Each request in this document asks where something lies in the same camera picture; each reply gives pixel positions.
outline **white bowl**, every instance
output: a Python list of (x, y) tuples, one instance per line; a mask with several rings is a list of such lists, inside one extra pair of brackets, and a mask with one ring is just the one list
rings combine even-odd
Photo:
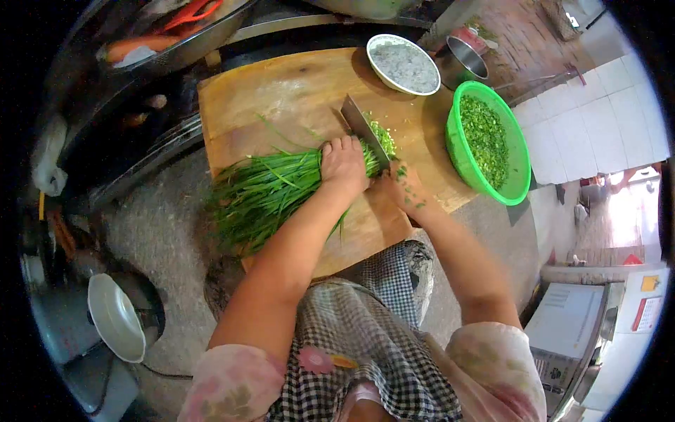
[[(436, 71), (436, 80), (438, 81), (438, 84), (436, 85), (436, 89), (434, 89), (431, 92), (428, 93), (416, 93), (413, 90), (409, 90), (403, 86), (400, 86), (393, 80), (389, 79), (387, 75), (385, 75), (373, 62), (373, 57), (371, 56), (371, 51), (375, 48), (378, 47), (379, 45), (382, 45), (384, 43), (391, 43), (393, 45), (399, 45), (399, 44), (407, 44), (410, 45), (422, 53), (429, 59), (429, 66), (433, 66), (434, 70)], [(366, 52), (368, 53), (368, 60), (371, 62), (371, 66), (373, 67), (373, 70), (375, 70), (375, 73), (379, 76), (380, 79), (382, 79), (382, 82), (384, 82), (385, 85), (388, 87), (401, 91), (402, 93), (406, 94), (412, 94), (412, 95), (432, 95), (436, 93), (441, 88), (441, 73), (438, 71), (438, 67), (436, 66), (436, 63), (433, 62), (431, 57), (427, 54), (426, 51), (422, 50), (417, 44), (415, 44), (412, 41), (406, 40), (405, 38), (398, 36), (398, 35), (392, 35), (392, 34), (380, 34), (380, 35), (375, 35), (373, 38), (371, 38), (368, 41), (368, 44), (366, 45)]]

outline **cable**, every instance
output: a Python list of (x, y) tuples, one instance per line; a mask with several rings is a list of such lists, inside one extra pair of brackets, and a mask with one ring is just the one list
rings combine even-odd
[(110, 354), (110, 360), (108, 362), (108, 371), (107, 375), (105, 376), (105, 379), (103, 380), (103, 392), (101, 393), (101, 401), (99, 401), (99, 405), (94, 409), (93, 412), (88, 412), (87, 415), (91, 417), (96, 417), (101, 413), (101, 410), (103, 410), (103, 403), (105, 402), (105, 397), (108, 394), (108, 383), (110, 382), (110, 375), (113, 372), (113, 363), (115, 362), (115, 355)]
[(155, 371), (154, 369), (150, 368), (148, 365), (145, 365), (144, 363), (141, 363), (140, 366), (144, 367), (148, 371), (154, 373), (158, 377), (166, 378), (166, 379), (180, 379), (182, 381), (191, 381), (192, 380), (192, 375), (173, 375), (170, 373), (163, 373), (159, 371)]

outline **checkered apron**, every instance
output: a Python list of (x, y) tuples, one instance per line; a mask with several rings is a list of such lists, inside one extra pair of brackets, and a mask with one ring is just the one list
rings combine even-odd
[[(331, 279), (311, 287), (298, 305), (281, 398), (270, 421), (332, 421), (347, 393), (371, 381), (384, 409), (397, 419), (456, 421), (462, 418), (452, 387), (433, 362), (418, 331), (412, 285), (402, 244), (364, 262), (357, 283)], [(314, 374), (300, 366), (305, 346), (356, 361)]]

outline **white tile wall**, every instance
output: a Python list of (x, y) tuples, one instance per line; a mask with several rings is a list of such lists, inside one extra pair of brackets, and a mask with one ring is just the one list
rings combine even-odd
[(546, 114), (537, 97), (518, 104), (513, 109), (513, 114), (516, 116), (521, 128), (526, 128), (546, 120)]
[(649, 165), (669, 157), (659, 103), (634, 53), (525, 101), (514, 115), (541, 184)]
[(596, 176), (597, 164), (593, 147), (579, 109), (557, 115), (550, 122), (568, 179)]
[(584, 73), (583, 76), (586, 85), (581, 82), (581, 79), (578, 76), (567, 81), (567, 86), (570, 88), (570, 94), (572, 95), (572, 98), (574, 98), (577, 107), (581, 107), (607, 95), (595, 69), (589, 70)]
[(621, 131), (628, 168), (653, 163), (654, 152), (651, 148), (647, 122), (635, 87), (631, 86), (611, 94), (609, 98)]
[(555, 117), (576, 107), (574, 97), (567, 84), (558, 85), (537, 95), (547, 118)]
[(633, 85), (649, 83), (649, 75), (647, 70), (642, 66), (640, 57), (637, 54), (626, 54), (621, 57), (621, 62), (626, 67), (628, 76)]
[(540, 184), (567, 182), (565, 166), (548, 120), (523, 128), (532, 171)]
[(663, 161), (670, 157), (670, 146), (668, 144), (668, 131), (664, 123), (661, 106), (651, 87), (651, 83), (646, 82), (635, 85), (637, 96), (640, 99), (640, 107), (645, 115), (647, 122), (647, 131), (651, 139), (651, 149), (654, 152), (656, 161)]
[(580, 110), (593, 147), (597, 171), (614, 173), (627, 169), (628, 159), (610, 99), (602, 97)]
[(626, 66), (621, 59), (607, 62), (598, 67), (596, 71), (607, 95), (614, 94), (632, 85)]

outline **gray rice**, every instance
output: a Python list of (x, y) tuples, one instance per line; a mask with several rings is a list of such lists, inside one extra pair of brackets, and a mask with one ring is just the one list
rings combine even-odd
[(407, 44), (384, 43), (371, 50), (377, 67), (389, 79), (416, 93), (429, 93), (438, 85), (431, 58)]

